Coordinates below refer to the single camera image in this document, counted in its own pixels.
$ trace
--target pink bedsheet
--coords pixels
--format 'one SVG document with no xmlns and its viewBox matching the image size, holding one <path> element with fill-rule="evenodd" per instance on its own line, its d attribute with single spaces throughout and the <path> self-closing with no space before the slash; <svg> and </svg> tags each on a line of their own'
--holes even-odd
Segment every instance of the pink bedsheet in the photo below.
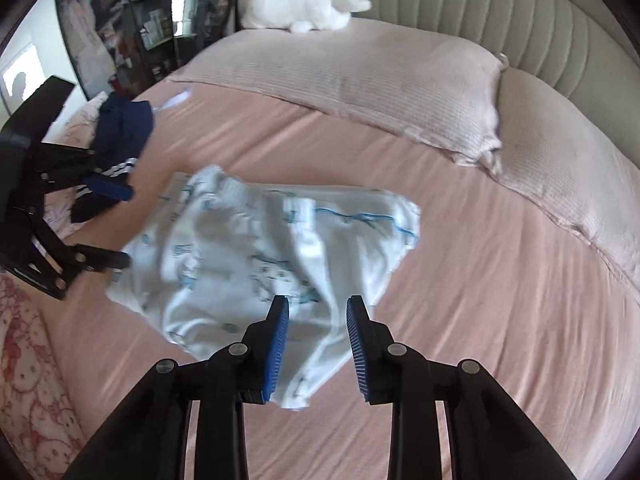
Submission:
<svg viewBox="0 0 640 480">
<path fill-rule="evenodd" d="M 142 98 L 157 105 L 185 86 L 163 82 Z M 378 319 L 429 359 L 482 362 L 579 479 L 610 472 L 640 426 L 640 307 L 591 248 L 433 148 L 274 98 L 189 86 L 193 96 L 158 117 L 132 176 L 135 199 L 74 240 L 121 247 L 174 171 L 212 163 L 250 182 L 404 194 L 422 208 L 422 239 Z M 103 288 L 103 276 L 85 274 L 64 303 L 42 299 L 87 435 L 158 359 L 190 360 Z M 246 407 L 249 469 L 262 480 L 386 478 L 389 434 L 390 408 L 364 403 L 351 364 L 304 412 Z"/>
</svg>

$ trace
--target pink patterned pillow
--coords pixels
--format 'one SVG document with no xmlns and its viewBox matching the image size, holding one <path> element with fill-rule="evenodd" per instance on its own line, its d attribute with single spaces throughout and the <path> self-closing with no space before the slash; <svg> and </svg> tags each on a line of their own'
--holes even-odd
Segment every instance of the pink patterned pillow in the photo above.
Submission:
<svg viewBox="0 0 640 480">
<path fill-rule="evenodd" d="M 100 117 L 100 107 L 107 100 L 107 97 L 105 92 L 100 92 L 85 103 L 69 119 L 62 130 L 52 136 L 48 135 L 45 141 L 75 148 L 88 148 L 94 140 L 95 127 Z M 82 224 L 71 223 L 71 206 L 74 204 L 75 198 L 75 187 L 61 189 L 49 193 L 45 197 L 44 219 L 60 238 L 65 238 L 82 227 Z"/>
<path fill-rule="evenodd" d="M 85 439 L 37 309 L 0 274 L 0 430 L 36 480 L 58 480 Z"/>
</svg>

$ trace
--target pillow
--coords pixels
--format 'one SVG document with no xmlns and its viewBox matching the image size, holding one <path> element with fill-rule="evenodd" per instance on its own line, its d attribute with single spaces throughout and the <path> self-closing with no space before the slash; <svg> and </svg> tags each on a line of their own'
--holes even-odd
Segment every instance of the pillow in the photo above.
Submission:
<svg viewBox="0 0 640 480">
<path fill-rule="evenodd" d="M 460 154 L 500 147 L 502 63 L 463 40 L 355 18 L 341 30 L 244 30 L 201 52 L 174 81 L 259 92 Z"/>
<path fill-rule="evenodd" d="M 0 430 L 36 480 L 59 478 L 84 435 L 38 311 L 8 274 L 0 274 L 0 348 Z"/>
<path fill-rule="evenodd" d="M 101 92 L 86 102 L 73 114 L 64 128 L 53 136 L 47 137 L 46 141 L 52 144 L 88 148 L 94 140 L 100 107 L 107 97 L 105 92 Z M 75 196 L 75 187 L 61 189 L 45 196 L 44 219 L 60 238 L 65 238 L 82 227 L 82 224 L 71 223 L 71 206 L 74 204 Z"/>
<path fill-rule="evenodd" d="M 502 77 L 498 183 L 593 244 L 640 299 L 640 170 L 571 101 L 509 68 Z"/>
</svg>

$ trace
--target hello kitty print fabric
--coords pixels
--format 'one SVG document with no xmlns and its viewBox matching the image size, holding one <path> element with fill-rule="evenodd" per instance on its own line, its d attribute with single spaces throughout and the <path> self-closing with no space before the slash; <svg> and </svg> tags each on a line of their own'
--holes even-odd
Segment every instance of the hello kitty print fabric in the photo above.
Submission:
<svg viewBox="0 0 640 480">
<path fill-rule="evenodd" d="M 85 439 L 37 309 L 0 273 L 0 430 L 36 480 L 58 480 Z"/>
<path fill-rule="evenodd" d="M 208 359 L 289 299 L 289 329 L 272 400 L 310 396 L 351 358 L 346 302 L 377 304 L 418 241 L 420 209 L 388 191 L 248 184 L 217 166 L 176 174 L 143 231 L 124 248 L 111 300 L 169 341 Z"/>
</svg>

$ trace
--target white plush toy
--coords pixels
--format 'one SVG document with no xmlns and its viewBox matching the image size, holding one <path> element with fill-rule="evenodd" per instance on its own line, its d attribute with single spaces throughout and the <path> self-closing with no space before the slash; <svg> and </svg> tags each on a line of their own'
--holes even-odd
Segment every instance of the white plush toy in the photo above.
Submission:
<svg viewBox="0 0 640 480">
<path fill-rule="evenodd" d="M 371 8 L 369 0 L 247 0 L 244 28 L 288 28 L 291 32 L 337 30 L 352 12 Z"/>
</svg>

